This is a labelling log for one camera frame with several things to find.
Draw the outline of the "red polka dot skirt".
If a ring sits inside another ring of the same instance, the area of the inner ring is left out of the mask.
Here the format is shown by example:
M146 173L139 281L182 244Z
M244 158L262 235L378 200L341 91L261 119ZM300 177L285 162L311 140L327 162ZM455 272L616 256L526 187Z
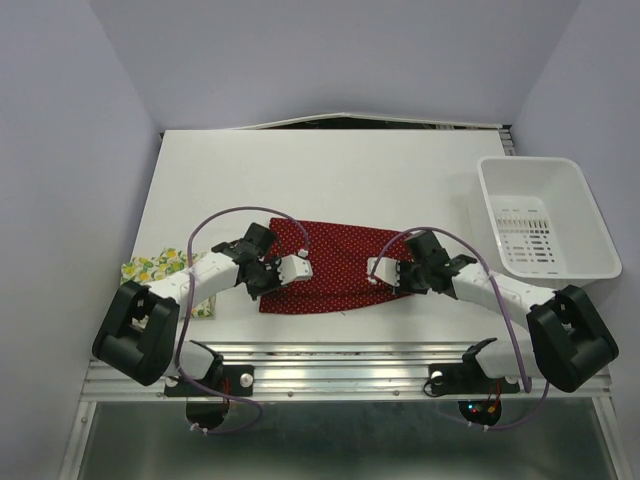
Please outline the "red polka dot skirt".
M260 298L263 314L308 315L354 310L394 301L392 287L367 279L367 261L378 256L394 230L304 221L313 275Z

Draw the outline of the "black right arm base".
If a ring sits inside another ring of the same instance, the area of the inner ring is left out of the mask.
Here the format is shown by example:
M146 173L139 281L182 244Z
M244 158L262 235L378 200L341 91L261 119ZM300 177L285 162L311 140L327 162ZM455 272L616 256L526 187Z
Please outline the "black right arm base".
M502 396L521 390L518 382L487 377L475 364L436 363L429 367L423 393L431 398L459 395L460 415L471 424L495 427L502 415Z

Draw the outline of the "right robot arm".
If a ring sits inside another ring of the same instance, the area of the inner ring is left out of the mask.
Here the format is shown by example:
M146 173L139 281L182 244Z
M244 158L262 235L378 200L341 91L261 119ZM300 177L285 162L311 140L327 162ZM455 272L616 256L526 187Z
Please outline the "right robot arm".
M482 390L495 378L543 378L567 393L578 390L619 356L619 346L588 294L580 287L539 287L490 270L475 250L449 256L438 228L399 234L411 258L394 266L399 294L434 292L500 315L509 339L485 339L460 366L463 384Z

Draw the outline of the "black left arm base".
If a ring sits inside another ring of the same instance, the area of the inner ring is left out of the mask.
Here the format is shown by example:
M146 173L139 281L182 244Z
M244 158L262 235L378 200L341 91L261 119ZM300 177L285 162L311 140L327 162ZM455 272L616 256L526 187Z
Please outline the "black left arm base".
M254 382L253 365L224 365L194 382L169 377L163 394L186 401L185 417L191 431L229 435L248 430L264 415L263 406L253 399Z

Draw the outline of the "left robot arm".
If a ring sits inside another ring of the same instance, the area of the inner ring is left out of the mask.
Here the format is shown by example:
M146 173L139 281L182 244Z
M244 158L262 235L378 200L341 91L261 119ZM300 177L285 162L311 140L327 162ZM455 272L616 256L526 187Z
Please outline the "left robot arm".
M196 262L161 280L118 287L92 345L92 355L143 386L174 363L178 323L199 303L243 283L256 297L277 287L276 268L263 262L276 244L274 232L257 223L233 242L223 242Z

